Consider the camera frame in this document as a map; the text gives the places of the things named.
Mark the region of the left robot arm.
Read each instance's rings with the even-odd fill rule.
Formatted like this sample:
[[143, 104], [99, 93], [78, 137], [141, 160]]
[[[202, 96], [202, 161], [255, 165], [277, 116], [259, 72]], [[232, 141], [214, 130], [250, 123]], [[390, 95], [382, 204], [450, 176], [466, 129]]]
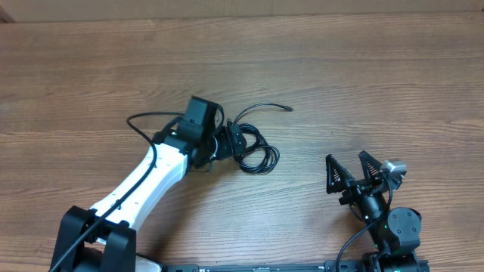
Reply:
[[137, 253], [137, 233], [163, 195], [191, 168], [231, 156], [234, 140], [221, 105], [192, 97], [184, 113], [153, 136], [139, 165], [90, 209], [72, 206], [63, 216], [52, 271], [162, 271]]

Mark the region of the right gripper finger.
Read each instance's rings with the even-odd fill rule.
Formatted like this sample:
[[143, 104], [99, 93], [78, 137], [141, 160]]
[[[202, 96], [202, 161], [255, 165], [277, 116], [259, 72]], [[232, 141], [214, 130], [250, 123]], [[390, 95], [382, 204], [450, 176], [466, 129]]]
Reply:
[[327, 172], [327, 193], [340, 193], [347, 190], [355, 180], [349, 171], [331, 155], [325, 158]]
[[374, 181], [380, 173], [382, 163], [375, 159], [366, 151], [361, 151], [358, 155], [366, 181]]

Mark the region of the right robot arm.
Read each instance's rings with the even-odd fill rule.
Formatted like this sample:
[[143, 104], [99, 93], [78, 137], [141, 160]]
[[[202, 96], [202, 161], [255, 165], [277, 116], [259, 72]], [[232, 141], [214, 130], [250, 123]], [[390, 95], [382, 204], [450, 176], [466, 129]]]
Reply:
[[[365, 227], [350, 237], [326, 271], [423, 272], [430, 266], [419, 260], [421, 214], [411, 208], [392, 208], [393, 194], [402, 185], [407, 165], [399, 160], [380, 162], [366, 151], [358, 155], [364, 177], [355, 179], [329, 154], [325, 158], [328, 194], [341, 193], [339, 203], [348, 206]], [[343, 260], [344, 252], [363, 233], [369, 233], [376, 249], [360, 260]]]

